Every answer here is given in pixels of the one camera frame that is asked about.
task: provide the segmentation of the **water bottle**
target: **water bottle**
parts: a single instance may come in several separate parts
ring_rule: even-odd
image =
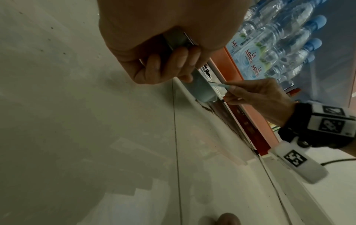
[[[309,40],[303,48],[296,53],[281,58],[278,63],[258,61],[242,71],[245,80],[257,80],[268,77],[278,78],[286,71],[291,71],[302,64],[309,53],[320,48],[322,41],[318,38]]]
[[[288,80],[290,81],[301,72],[301,70],[306,64],[311,63],[312,61],[314,61],[314,59],[315,59],[315,55],[310,54],[301,65],[297,66],[295,69],[291,71],[283,73],[279,78],[277,78],[277,82],[281,83],[283,81],[288,81]]]
[[[270,20],[277,15],[277,13],[286,6],[289,2],[294,0],[270,0],[264,2],[260,8],[257,8],[251,18],[242,23],[237,33],[233,36],[230,42],[226,45],[227,50],[234,54],[240,48],[240,45],[248,42],[248,36],[256,29],[270,22]]]
[[[265,3],[267,3],[267,0],[261,0],[261,1],[259,1],[256,5],[251,6],[251,7],[247,10],[247,12],[246,12],[246,14],[245,14],[245,16],[244,16],[244,21],[251,19],[251,17],[255,14],[255,12],[256,12],[259,8],[263,7],[263,6],[265,5]]]
[[[274,63],[280,58],[292,54],[299,50],[307,42],[312,32],[322,28],[326,24],[325,16],[316,16],[304,24],[302,29],[297,31],[293,37],[281,40],[277,46],[267,51],[263,58],[263,62]]]
[[[249,67],[258,61],[280,39],[295,33],[308,20],[316,6],[326,0],[301,1],[291,11],[280,13],[274,23],[269,23],[258,29],[251,40],[239,52],[233,55],[239,69]]]

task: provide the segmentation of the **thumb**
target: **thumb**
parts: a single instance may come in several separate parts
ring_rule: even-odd
[[[236,97],[240,97],[245,99],[246,101],[253,101],[259,98],[259,94],[248,92],[246,89],[238,87],[238,86],[231,86],[228,90],[231,94],[235,95]]]

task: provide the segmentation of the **wire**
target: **wire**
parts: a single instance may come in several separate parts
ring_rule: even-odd
[[[329,161],[329,162],[323,162],[320,165],[322,166],[326,166],[328,164],[334,163],[334,162],[345,162],[345,161],[354,161],[356,160],[356,158],[352,158],[352,159],[338,159],[338,160],[333,160],[333,161]]]

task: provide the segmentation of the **black wrist strap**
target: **black wrist strap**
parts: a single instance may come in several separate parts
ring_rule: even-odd
[[[345,114],[344,109],[306,103],[296,104],[293,115],[278,132],[287,142],[298,136],[301,147],[335,149],[349,145],[355,133],[355,117]]]

